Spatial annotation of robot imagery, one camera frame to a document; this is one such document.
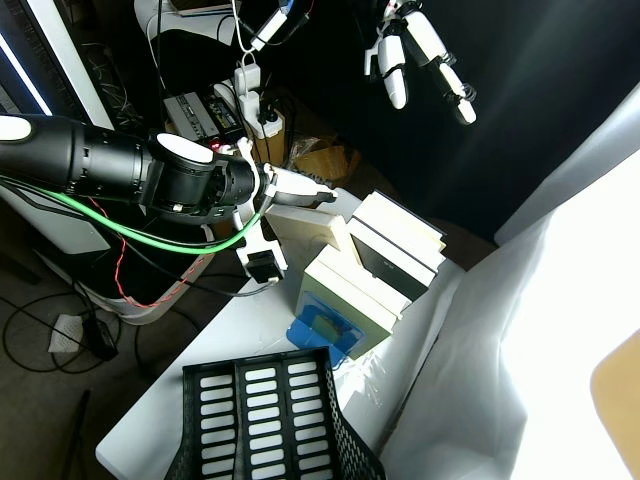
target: black backdrop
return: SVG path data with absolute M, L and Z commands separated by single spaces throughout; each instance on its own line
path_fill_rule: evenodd
M 271 3 L 247 0 L 242 16 L 257 26 Z M 383 85 L 364 81 L 363 49 L 375 34 L 366 7 L 349 5 L 316 0 L 312 21 L 284 46 L 265 48 L 259 62 L 417 213 L 485 238 L 640 81 L 637 0 L 432 0 L 423 11 L 458 58 L 460 77 L 478 90 L 478 121 L 459 126 L 430 73 L 412 67 L 409 104 L 396 111 Z

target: black basket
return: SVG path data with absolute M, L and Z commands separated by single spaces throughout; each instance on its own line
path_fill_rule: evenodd
M 167 480 L 384 480 L 344 419 L 326 348 L 191 365 Z

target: book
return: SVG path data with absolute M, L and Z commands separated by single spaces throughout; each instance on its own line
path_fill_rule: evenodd
M 409 300 L 424 294 L 436 277 L 435 271 L 357 218 L 347 224 L 360 261 L 373 276 L 391 286 Z
M 345 254 L 344 261 L 361 265 L 347 225 L 339 215 L 286 205 L 272 205 L 265 214 L 293 266 L 303 271 L 331 245 Z
M 231 11 L 230 0 L 171 0 L 171 3 L 183 17 Z
M 365 198 L 353 216 L 436 271 L 445 260 L 443 232 L 380 192 Z
M 393 313 L 398 320 L 402 319 L 402 311 L 411 304 L 411 300 L 407 297 L 379 278 L 374 277 L 364 267 L 349 262 L 344 253 L 331 245 L 322 249 L 320 255 L 316 257 L 316 261 L 322 262 L 342 278 L 374 298 L 380 305 Z
M 307 293 L 339 312 L 364 333 L 364 337 L 349 353 L 353 359 L 391 335 L 396 323 L 397 317 L 393 313 L 320 261 L 311 262 L 305 269 L 296 315 L 303 311 Z

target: concrete floor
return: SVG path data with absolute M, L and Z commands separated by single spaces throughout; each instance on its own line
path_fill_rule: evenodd
M 361 165 L 347 189 L 366 196 L 374 187 L 397 198 L 380 174 Z M 494 247 L 459 227 L 438 222 L 450 232 L 447 252 L 463 268 L 470 268 Z M 0 296 L 23 305 L 52 293 L 69 291 L 69 286 L 52 273 L 32 252 L 26 239 L 27 226 L 9 207 L 0 203 L 0 253 L 39 275 L 37 285 L 17 279 L 0 266 Z M 219 254 L 207 272 L 241 273 L 233 253 Z M 226 290 L 238 289 L 242 280 L 211 278 Z M 204 327 L 228 302 L 228 298 L 194 289 L 188 290 L 176 308 L 188 313 Z M 73 296 L 59 297 L 34 305 L 30 312 L 53 323 L 59 313 L 84 310 Z M 0 301 L 0 328 L 4 328 L 13 308 Z M 117 320 L 102 316 L 115 332 Z M 113 478 L 95 459 L 94 449 L 107 432 L 150 386 L 139 371 L 133 350 L 135 327 L 122 324 L 118 356 L 91 372 L 68 375 L 60 372 L 31 373 L 14 365 L 5 354 L 0 356 L 0 465 L 1 478 L 40 480 L 61 478 L 65 455 L 72 437 L 81 396 L 91 396 L 82 427 L 81 455 L 73 459 L 71 480 Z M 140 355 L 156 374 L 162 372 L 195 338 L 195 328 L 179 314 L 169 311 L 158 321 L 142 327 Z M 46 353 L 50 332 L 24 315 L 19 315 L 8 331 L 9 349 L 18 360 L 36 368 L 51 366 Z M 69 368 L 91 366 L 95 359 L 83 354 Z M 81 463 L 86 466 L 82 475 Z

